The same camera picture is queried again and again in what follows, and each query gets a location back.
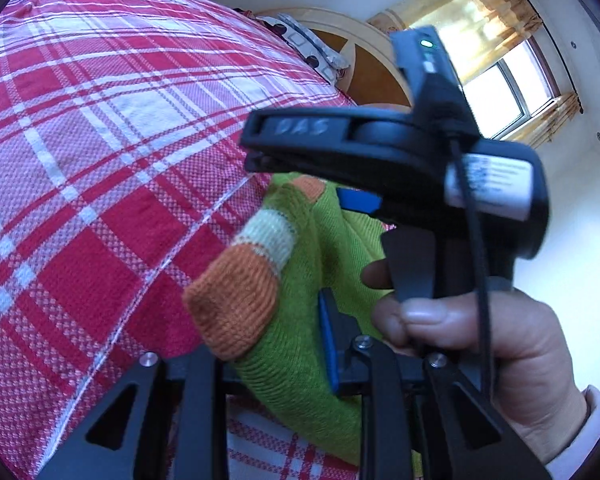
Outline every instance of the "orange knitted part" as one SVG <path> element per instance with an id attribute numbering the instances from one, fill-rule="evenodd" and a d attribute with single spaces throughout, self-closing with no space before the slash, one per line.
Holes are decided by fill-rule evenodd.
<path id="1" fill-rule="evenodd" d="M 318 202 L 318 199 L 322 196 L 327 187 L 323 181 L 307 175 L 299 176 L 298 178 L 293 179 L 291 184 L 302 191 L 311 204 Z"/>
<path id="2" fill-rule="evenodd" d="M 223 361 L 246 354 L 276 309 L 278 279 L 250 244 L 232 246 L 184 292 L 209 349 Z"/>

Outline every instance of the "bed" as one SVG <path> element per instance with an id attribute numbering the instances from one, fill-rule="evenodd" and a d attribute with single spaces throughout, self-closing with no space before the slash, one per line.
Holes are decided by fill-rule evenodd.
<path id="1" fill-rule="evenodd" d="M 181 293 L 256 211 L 250 110 L 349 106 L 206 0 L 11 0 L 0 15 L 0 457 L 36 476 L 145 351 L 200 344 Z M 356 469 L 234 399 L 240 480 Z"/>

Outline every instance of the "curtain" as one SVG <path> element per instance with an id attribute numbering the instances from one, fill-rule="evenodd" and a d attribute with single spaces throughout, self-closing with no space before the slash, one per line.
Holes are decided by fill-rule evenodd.
<path id="1" fill-rule="evenodd" d="M 368 22 L 386 34 L 434 25 L 463 84 L 542 25 L 528 0 L 406 0 Z"/>
<path id="2" fill-rule="evenodd" d="M 555 98 L 543 111 L 511 132 L 506 140 L 516 140 L 537 148 L 550 142 L 556 132 L 580 111 L 575 92 Z"/>

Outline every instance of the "window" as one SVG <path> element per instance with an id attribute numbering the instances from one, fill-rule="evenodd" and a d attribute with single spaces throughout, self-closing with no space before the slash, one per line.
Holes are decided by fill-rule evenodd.
<path id="1" fill-rule="evenodd" d="M 557 96 L 553 77 L 544 66 L 541 52 L 527 40 L 464 86 L 483 137 L 504 137 Z"/>

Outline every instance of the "metal screw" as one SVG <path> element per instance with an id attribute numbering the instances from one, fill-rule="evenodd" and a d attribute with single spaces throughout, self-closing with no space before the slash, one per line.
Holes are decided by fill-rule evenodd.
<path id="1" fill-rule="evenodd" d="M 150 368 L 158 362 L 158 354 L 155 352 L 147 352 L 142 354 L 138 360 L 142 366 Z"/>
<path id="2" fill-rule="evenodd" d="M 448 362 L 448 359 L 446 358 L 446 355 L 436 352 L 429 354 L 427 356 L 427 361 L 429 361 L 429 364 L 434 368 L 444 368 Z"/>
<path id="3" fill-rule="evenodd" d="M 371 339 L 371 336 L 368 336 L 368 335 L 359 335 L 353 340 L 353 342 L 361 350 L 366 350 L 367 348 L 371 348 L 374 344 L 374 340 Z"/>

